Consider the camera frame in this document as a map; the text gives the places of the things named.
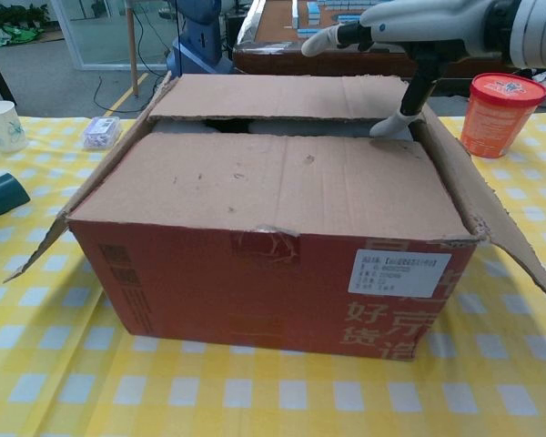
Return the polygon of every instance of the cable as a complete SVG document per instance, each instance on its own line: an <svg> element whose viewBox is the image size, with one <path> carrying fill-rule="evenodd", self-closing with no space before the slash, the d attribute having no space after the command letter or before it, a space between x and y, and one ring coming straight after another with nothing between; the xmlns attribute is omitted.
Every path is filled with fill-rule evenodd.
<svg viewBox="0 0 546 437"><path fill-rule="evenodd" d="M101 86L103 85L103 79L101 78L101 76L99 77L99 84L97 85L97 88L95 90L95 93L93 94L93 103L96 104L96 106L100 107L101 109L104 109L105 111L111 111L111 112L114 112L114 113L118 113L118 114L133 114L135 112L141 112L143 111L144 109L146 109L147 105L149 105L149 102L152 101L152 98L154 98L154 94L156 93L157 91L157 85L158 85L158 81L162 78L162 76L158 76L156 77L156 81L154 82L154 86L152 87L152 94L151 96L149 97L149 99L147 100L147 102L142 105L139 109L133 109L133 110L125 110L125 111L120 111L120 110L117 110L117 109L111 109L109 107L104 107L103 105L99 105L97 103L97 94L99 93L99 89L101 88Z"/></svg>
<svg viewBox="0 0 546 437"><path fill-rule="evenodd" d="M144 37L144 25L142 25L141 20L139 19L139 16L137 16L136 11L134 11L134 17L136 18L137 22L139 23L139 38L137 39L137 55L139 56L139 60L142 61L142 64L146 67L147 71L149 71L151 74L163 77L162 75L156 73L154 70L152 70L148 64L146 64L146 61L144 61L144 58L142 57L140 46L142 44L142 38Z"/></svg>
<svg viewBox="0 0 546 437"><path fill-rule="evenodd" d="M154 33L156 34L157 36L157 39L159 40L160 43L162 43L162 46L164 46L166 48L166 50L170 50L170 47L166 46L166 43L164 43L164 41L162 40L162 37L160 36L160 34L157 32L156 28L152 26L152 22L149 21L149 16L147 16L146 14L146 10L144 9L144 7L141 5L141 4L138 4L139 8L141 9L141 11L144 13L144 16L146 17L146 20L147 20L147 23L149 24L149 26L152 28L152 30L154 31Z"/></svg>
<svg viewBox="0 0 546 437"><path fill-rule="evenodd" d="M182 50L180 49L180 19L178 18L178 0L174 0L174 6L176 7L176 27L178 32L178 64L180 65L179 77L182 77Z"/></svg>

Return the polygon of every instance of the white paper cup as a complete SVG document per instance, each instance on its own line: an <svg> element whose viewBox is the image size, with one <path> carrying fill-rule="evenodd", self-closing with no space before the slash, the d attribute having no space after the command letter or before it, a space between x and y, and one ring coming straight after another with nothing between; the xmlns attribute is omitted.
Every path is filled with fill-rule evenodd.
<svg viewBox="0 0 546 437"><path fill-rule="evenodd" d="M27 145L25 131L15 110L15 104L0 101L0 151L16 152Z"/></svg>

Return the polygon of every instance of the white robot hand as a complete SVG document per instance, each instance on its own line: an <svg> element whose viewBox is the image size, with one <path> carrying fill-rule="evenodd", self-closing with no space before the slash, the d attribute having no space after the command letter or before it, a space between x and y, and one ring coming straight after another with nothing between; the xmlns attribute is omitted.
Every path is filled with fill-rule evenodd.
<svg viewBox="0 0 546 437"><path fill-rule="evenodd" d="M303 56L313 57L328 50L338 48L338 28L342 25L331 25L317 32L301 46Z"/></svg>

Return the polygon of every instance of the green plant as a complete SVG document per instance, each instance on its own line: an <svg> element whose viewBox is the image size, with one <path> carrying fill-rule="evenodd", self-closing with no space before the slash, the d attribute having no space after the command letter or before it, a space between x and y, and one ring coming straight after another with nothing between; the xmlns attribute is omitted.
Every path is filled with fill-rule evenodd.
<svg viewBox="0 0 546 437"><path fill-rule="evenodd" d="M30 5L28 9L20 5L0 5L0 26L16 25L19 27L41 27L48 22L46 5L36 7Z"/></svg>

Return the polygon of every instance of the cardboard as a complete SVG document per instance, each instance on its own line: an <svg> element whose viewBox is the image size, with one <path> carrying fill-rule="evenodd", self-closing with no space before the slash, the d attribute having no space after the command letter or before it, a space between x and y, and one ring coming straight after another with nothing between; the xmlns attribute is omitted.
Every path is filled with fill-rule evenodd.
<svg viewBox="0 0 546 437"><path fill-rule="evenodd" d="M481 240L546 292L530 245L428 108L418 142L151 133L167 118L384 118L404 90L369 76L165 83L21 271L68 223L130 332L400 360Z"/></svg>

